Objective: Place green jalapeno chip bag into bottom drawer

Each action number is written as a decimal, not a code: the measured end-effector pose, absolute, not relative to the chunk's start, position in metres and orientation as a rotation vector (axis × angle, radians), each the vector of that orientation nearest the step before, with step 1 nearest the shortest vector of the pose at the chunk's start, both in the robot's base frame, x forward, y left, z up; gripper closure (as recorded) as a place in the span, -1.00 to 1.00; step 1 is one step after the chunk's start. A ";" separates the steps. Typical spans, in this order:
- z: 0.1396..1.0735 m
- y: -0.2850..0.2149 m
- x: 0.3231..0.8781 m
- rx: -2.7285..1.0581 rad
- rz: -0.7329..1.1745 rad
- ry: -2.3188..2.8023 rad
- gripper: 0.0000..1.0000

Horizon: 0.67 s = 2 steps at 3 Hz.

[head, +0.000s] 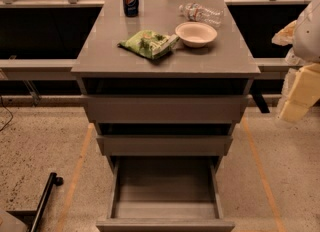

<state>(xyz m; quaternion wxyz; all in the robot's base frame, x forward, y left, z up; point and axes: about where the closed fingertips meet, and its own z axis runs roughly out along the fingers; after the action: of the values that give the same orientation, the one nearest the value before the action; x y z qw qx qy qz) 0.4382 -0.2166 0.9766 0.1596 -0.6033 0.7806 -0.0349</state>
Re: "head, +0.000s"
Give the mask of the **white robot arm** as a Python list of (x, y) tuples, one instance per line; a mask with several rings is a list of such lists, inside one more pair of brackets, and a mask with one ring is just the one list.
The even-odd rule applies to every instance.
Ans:
[(295, 123), (320, 99), (320, 0), (312, 0), (295, 21), (273, 36), (272, 42), (291, 44), (286, 62), (302, 65), (287, 73), (278, 103), (278, 119)]

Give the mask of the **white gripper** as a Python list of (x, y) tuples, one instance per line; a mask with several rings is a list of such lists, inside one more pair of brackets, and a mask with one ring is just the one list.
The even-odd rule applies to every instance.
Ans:
[[(293, 43), (296, 20), (278, 31), (271, 42), (279, 46)], [(306, 63), (290, 49), (285, 57), (289, 65), (300, 65), (299, 69), (290, 68), (284, 81), (284, 99), (279, 102), (279, 119), (286, 122), (298, 122), (309, 109), (320, 100), (320, 64)]]

